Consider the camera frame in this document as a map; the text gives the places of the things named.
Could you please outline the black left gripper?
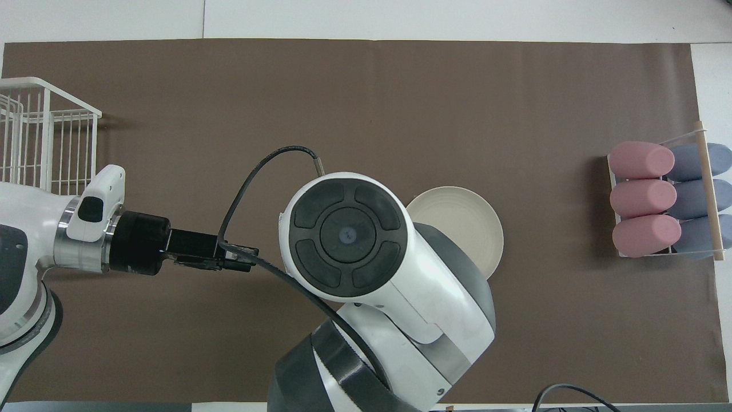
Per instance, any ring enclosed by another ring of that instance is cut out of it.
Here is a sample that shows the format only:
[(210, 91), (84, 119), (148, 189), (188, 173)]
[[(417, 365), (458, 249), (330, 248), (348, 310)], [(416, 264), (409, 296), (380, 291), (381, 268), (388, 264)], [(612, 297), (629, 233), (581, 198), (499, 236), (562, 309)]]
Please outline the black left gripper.
[[(258, 256), (259, 249), (217, 244), (206, 233), (173, 229), (167, 218), (144, 213), (123, 212), (117, 221), (108, 253), (108, 266), (115, 271), (154, 276), (163, 260), (203, 270), (220, 270), (223, 258)], [(224, 260), (224, 268), (249, 273), (254, 263)]]

